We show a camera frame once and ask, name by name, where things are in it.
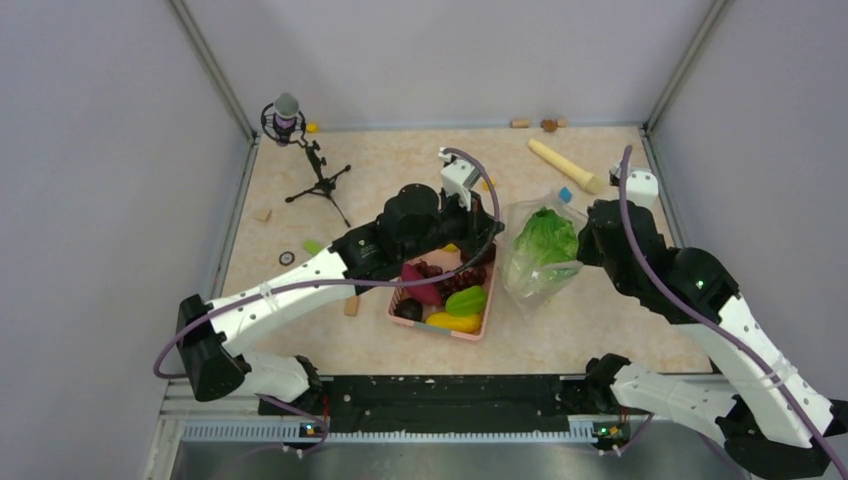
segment black tripod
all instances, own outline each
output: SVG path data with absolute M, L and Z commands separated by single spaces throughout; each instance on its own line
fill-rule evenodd
M 340 170 L 335 175 L 325 178 L 324 173 L 321 172 L 321 167 L 327 165 L 327 159 L 324 157 L 318 158 L 318 154 L 315 153 L 321 150 L 321 146 L 318 145 L 318 142 L 313 140 L 311 145 L 309 144 L 309 142 L 306 141 L 304 141 L 303 143 L 297 142 L 297 144 L 300 145 L 306 152 L 306 158 L 309 159 L 309 164 L 312 165 L 312 170 L 315 172 L 315 175 L 318 176 L 318 181 L 315 182 L 315 185 L 310 188 L 307 188 L 306 190 L 298 193 L 297 195 L 286 197 L 286 203 L 291 203 L 307 194 L 324 197 L 329 200 L 334 207 L 336 207 L 336 210 L 339 211 L 339 215 L 342 216 L 342 220 L 345 221 L 345 225 L 350 228 L 350 222 L 347 221 L 347 218 L 345 218 L 344 213 L 342 213 L 342 209 L 339 208 L 339 205 L 336 203 L 336 200 L 333 199 L 332 193 L 333 190 L 336 189 L 336 180 L 341 174 L 350 171 L 350 165 L 345 165 L 345 168 Z

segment gray floor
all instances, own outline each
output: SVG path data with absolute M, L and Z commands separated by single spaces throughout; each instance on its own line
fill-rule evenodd
M 259 444 L 183 443 L 172 480 L 718 480 L 739 478 L 693 432 L 655 422 L 622 458 L 584 445 L 331 444 L 298 460 Z

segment white wall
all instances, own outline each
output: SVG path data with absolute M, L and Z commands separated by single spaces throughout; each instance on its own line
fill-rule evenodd
M 735 2 L 657 134 L 685 236 L 722 259 L 775 343 L 840 399 L 846 21 L 844 0 Z M 848 461 L 848 438 L 836 444 Z
M 245 155 L 164 1 L 0 6 L 0 478 L 140 476 Z
M 711 0 L 188 0 L 258 128 L 295 94 L 331 128 L 642 122 Z

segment clear plastic bag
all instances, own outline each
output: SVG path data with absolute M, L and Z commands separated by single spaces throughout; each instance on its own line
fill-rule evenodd
M 573 239 L 554 214 L 571 222 Z M 534 223 L 528 228 L 531 219 Z M 540 219 L 550 221 L 537 223 Z M 522 315 L 530 317 L 583 267 L 571 253 L 576 254 L 576 235 L 586 226 L 587 218 L 551 192 L 537 200 L 508 205 L 504 221 L 506 230 L 498 240 L 499 276 Z

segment marble-patterned surface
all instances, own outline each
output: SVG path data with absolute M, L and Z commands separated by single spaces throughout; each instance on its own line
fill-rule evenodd
M 427 130 L 321 133 L 327 174 L 350 163 L 335 197 L 353 225 L 380 213 L 383 203 L 408 183 L 440 187 L 438 148 L 463 149 L 484 163 L 497 184 L 501 204 L 540 197 L 568 186 L 571 205 L 585 211 L 595 198 L 616 198 L 613 187 L 589 195 L 526 146 L 537 138 L 587 170 L 607 177 L 608 168 L 633 145 L 633 163 L 647 165 L 635 127 L 561 129 Z M 293 251 L 295 266 L 309 258 L 307 238 L 329 243 L 346 227 L 325 199 L 284 198 L 314 183 L 299 148 L 277 147 L 263 138 L 236 236 L 224 293 L 252 287 L 282 274 L 277 259 Z M 491 201 L 480 186 L 486 208 Z M 268 222 L 253 218 L 272 209 Z M 667 230 L 659 201 L 654 215 Z M 307 356 L 324 375 L 578 373 L 593 356 L 614 352 L 662 372 L 706 372 L 706 354 L 665 320 L 619 295 L 603 270 L 584 268 L 532 320 L 524 320 L 503 290 L 495 291 L 486 336 L 467 342 L 395 325 L 386 318 L 390 289 L 362 296 L 359 314 L 345 317 L 343 302 L 326 305 L 278 329 L 256 345 L 279 355 Z

